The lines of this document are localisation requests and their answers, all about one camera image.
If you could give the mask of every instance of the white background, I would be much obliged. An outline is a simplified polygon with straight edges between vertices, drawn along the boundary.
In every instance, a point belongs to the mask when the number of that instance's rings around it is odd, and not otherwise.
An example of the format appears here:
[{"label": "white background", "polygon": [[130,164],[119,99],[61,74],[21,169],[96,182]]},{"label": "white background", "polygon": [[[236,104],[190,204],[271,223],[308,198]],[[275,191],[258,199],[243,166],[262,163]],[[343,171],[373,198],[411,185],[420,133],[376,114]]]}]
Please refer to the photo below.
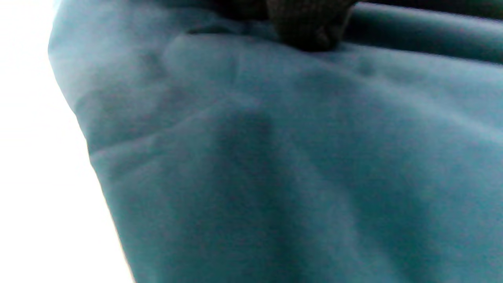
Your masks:
[{"label": "white background", "polygon": [[131,283],[47,58],[51,0],[0,0],[0,282]]}]

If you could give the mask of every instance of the teal fabric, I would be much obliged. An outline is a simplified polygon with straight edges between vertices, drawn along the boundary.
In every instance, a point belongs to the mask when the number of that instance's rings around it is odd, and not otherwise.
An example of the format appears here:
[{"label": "teal fabric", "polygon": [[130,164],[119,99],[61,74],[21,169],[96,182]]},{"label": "teal fabric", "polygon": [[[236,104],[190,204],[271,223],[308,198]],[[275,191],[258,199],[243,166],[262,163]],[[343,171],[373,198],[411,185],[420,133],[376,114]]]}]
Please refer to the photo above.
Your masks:
[{"label": "teal fabric", "polygon": [[361,4],[340,49],[304,53],[217,12],[63,0],[54,21],[137,283],[503,281],[502,23]]}]

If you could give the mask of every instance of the teal cloth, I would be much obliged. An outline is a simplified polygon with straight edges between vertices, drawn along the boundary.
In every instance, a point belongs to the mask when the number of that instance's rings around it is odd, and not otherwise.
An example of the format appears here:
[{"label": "teal cloth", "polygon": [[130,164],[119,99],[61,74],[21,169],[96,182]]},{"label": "teal cloth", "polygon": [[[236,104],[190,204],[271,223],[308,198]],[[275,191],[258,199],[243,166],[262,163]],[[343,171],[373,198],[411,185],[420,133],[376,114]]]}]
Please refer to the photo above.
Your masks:
[{"label": "teal cloth", "polygon": [[54,21],[137,283],[503,282],[501,22],[358,4],[340,49],[304,53],[217,11]]}]

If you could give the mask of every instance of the bright light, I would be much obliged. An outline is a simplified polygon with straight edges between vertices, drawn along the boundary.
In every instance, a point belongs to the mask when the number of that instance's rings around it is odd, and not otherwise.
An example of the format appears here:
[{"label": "bright light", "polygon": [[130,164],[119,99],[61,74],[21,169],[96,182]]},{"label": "bright light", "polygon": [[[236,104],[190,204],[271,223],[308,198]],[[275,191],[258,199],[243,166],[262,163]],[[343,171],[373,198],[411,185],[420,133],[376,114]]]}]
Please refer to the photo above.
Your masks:
[{"label": "bright light", "polygon": [[52,3],[0,0],[0,282],[130,283],[47,56]]}]

